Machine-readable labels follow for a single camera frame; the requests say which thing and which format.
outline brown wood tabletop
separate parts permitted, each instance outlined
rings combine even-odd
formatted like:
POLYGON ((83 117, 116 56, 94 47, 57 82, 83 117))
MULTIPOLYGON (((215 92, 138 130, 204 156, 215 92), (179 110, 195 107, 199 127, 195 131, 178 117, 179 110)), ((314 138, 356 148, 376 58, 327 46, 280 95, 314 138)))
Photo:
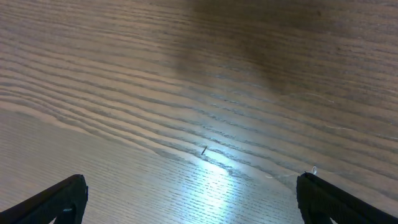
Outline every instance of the brown wood tabletop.
POLYGON ((79 173, 83 223, 303 223, 317 166, 398 216, 397 60, 397 1, 0 0, 0 210, 79 173))

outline wooden table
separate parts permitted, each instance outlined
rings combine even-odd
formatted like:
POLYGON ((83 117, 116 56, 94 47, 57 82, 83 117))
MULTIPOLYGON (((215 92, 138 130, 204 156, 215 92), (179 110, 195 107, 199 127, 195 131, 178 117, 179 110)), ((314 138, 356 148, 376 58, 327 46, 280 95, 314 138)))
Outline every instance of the wooden table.
POLYGON ((396 1, 0 0, 0 210, 80 173, 84 223, 302 223, 317 166, 398 216, 397 59, 396 1))

